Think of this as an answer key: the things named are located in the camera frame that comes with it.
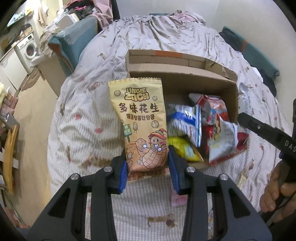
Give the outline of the right hand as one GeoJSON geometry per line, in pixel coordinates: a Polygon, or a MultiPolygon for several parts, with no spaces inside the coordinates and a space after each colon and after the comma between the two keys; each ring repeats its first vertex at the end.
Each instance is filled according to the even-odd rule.
{"type": "Polygon", "coordinates": [[[272,212],[276,206],[275,201],[278,199],[280,194],[285,197],[291,197],[293,194],[294,196],[274,218],[273,223],[282,221],[295,212],[295,183],[284,183],[279,187],[278,180],[280,177],[280,168],[281,162],[276,165],[270,177],[269,183],[264,190],[264,194],[260,198],[260,208],[264,213],[272,212]]]}

